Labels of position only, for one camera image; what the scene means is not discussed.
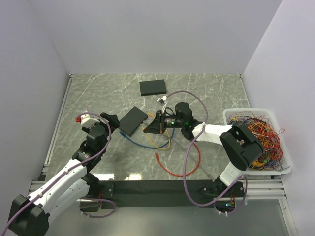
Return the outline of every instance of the table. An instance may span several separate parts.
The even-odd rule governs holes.
[[[164,79],[167,92],[189,90],[205,103],[209,111],[210,124],[223,125],[222,112],[226,108],[249,107],[244,87],[239,74],[75,74],[71,78],[67,98],[55,145],[49,161],[46,180],[55,175],[71,158],[85,139],[80,125],[74,117],[84,110],[96,113],[117,114],[121,119],[133,106],[144,112],[161,109],[157,99],[161,96],[140,96],[139,82]],[[205,119],[205,112],[200,103],[189,94],[179,93],[169,99],[172,108],[178,102],[189,103],[197,120]],[[150,135],[157,144],[163,144],[167,138],[163,135]],[[131,137],[134,141],[152,146],[138,128]],[[170,171],[182,174],[183,160],[189,142],[176,129],[174,141],[169,150],[159,150],[162,164]],[[220,145],[199,142],[201,167],[188,179],[216,178],[226,167],[229,160]],[[188,161],[188,170],[192,170],[198,159],[193,148],[192,158]],[[155,151],[136,146],[115,131],[102,161],[92,170],[99,179],[115,180],[168,180],[179,179],[166,173],[157,163]]]

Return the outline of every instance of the black rectangular pad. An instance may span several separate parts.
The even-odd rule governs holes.
[[[166,94],[165,80],[141,81],[139,84],[141,96]]]
[[[131,136],[143,121],[148,118],[142,110],[133,107],[119,122],[119,129],[128,136]]]

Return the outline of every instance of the blue cable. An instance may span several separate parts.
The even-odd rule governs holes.
[[[128,137],[124,132],[122,132],[122,131],[119,131],[119,133],[120,133],[122,136],[124,136],[126,139],[128,139],[130,142],[132,142],[132,143],[134,143],[134,144],[136,144],[136,145],[138,145],[138,146],[140,146],[140,147],[148,148],[148,149],[157,149],[157,147],[149,147],[149,146],[145,146],[145,145],[136,143],[134,140],[132,140],[131,138],[129,138],[129,137]],[[171,139],[173,138],[174,133],[175,133],[175,128],[173,128],[172,135],[171,135]],[[167,141],[165,144],[163,144],[162,146],[160,146],[160,148],[162,148],[162,147],[164,147],[164,146],[166,146],[166,145],[168,145],[168,141]]]

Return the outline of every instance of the gray floor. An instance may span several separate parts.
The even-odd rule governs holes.
[[[184,89],[199,96],[209,111],[210,124],[222,124],[222,112],[226,108],[248,107],[242,81],[238,74],[76,74],[72,79],[68,98],[65,103],[56,144],[49,163],[46,180],[55,175],[71,158],[85,138],[85,133],[74,122],[74,117],[85,109],[96,113],[117,114],[121,119],[133,106],[144,112],[160,109],[156,103],[159,96],[140,96],[139,82],[165,79],[167,92]],[[188,94],[176,94],[169,99],[169,106],[174,108],[178,102],[188,102],[196,119],[203,121],[205,113],[201,105]],[[163,144],[162,135],[151,135],[157,144]],[[141,128],[132,139],[151,146]],[[176,130],[171,148],[159,150],[161,162],[169,170],[182,174],[183,159],[189,142]],[[220,145],[199,142],[202,153],[201,168],[188,179],[216,178],[228,163],[225,151]],[[192,149],[191,156],[197,160],[198,154]],[[188,170],[196,163],[191,158]],[[101,179],[115,180],[142,179],[167,180],[178,179],[166,173],[157,163],[154,150],[138,147],[115,132],[102,161],[93,169]]]
[[[278,200],[260,200],[249,201],[228,218],[213,208],[187,206],[121,208],[108,218],[91,219],[80,214],[76,202],[46,236],[288,236],[279,215]]]

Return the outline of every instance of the tangled cable pile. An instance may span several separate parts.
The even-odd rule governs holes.
[[[243,122],[247,128],[261,141],[265,151],[264,153],[250,166],[252,170],[264,171],[274,170],[282,171],[281,159],[283,152],[280,147],[279,134],[284,132],[281,129],[279,133],[276,133],[269,124],[269,119],[264,116],[256,117],[254,113],[252,116],[237,115],[233,113],[228,118],[228,124],[234,124],[236,122]]]

